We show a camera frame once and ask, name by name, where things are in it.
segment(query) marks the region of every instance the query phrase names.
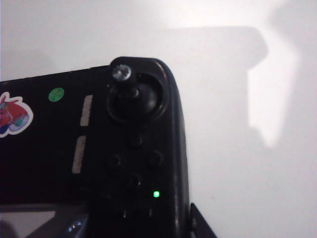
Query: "black game controller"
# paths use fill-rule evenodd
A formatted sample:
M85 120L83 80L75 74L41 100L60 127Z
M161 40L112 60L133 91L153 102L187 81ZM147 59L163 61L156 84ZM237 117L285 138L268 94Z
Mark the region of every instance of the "black game controller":
M183 114L162 61L5 81L0 96L0 204L87 203L87 237L189 237Z

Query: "black button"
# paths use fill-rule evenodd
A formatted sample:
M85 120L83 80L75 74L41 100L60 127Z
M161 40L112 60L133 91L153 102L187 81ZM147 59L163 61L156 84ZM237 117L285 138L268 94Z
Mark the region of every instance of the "black button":
M120 169L122 168L124 165L124 159L115 154L115 155L112 155L112 157L109 159L109 166L111 169Z
M147 154L148 166L151 168L157 168L163 163L163 155L158 151L153 151Z
M126 178L126 186L128 190L136 190L141 185L141 179L138 175L132 174Z
M143 143L142 135L136 131L128 132L126 136L126 140L127 140L127 146L130 149L137 149Z

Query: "white wall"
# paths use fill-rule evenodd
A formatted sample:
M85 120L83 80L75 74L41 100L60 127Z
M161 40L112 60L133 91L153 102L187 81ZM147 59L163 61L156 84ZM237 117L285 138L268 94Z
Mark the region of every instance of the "white wall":
M315 238L316 12L315 0L2 0L1 80L160 58L181 94L191 200L218 237Z

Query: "thumbstick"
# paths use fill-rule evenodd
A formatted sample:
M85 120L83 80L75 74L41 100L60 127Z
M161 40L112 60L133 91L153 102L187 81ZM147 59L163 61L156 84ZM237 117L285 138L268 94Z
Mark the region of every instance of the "thumbstick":
M125 64L113 67L115 83L110 110L123 120L144 119L155 111L159 103L158 92L151 82L139 81L134 70Z

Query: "green dot sticker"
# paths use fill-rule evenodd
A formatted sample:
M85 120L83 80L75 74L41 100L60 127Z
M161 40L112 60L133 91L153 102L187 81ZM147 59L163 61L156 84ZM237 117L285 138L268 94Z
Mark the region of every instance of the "green dot sticker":
M64 96L64 89L54 88L49 94L49 100L53 103L59 101Z

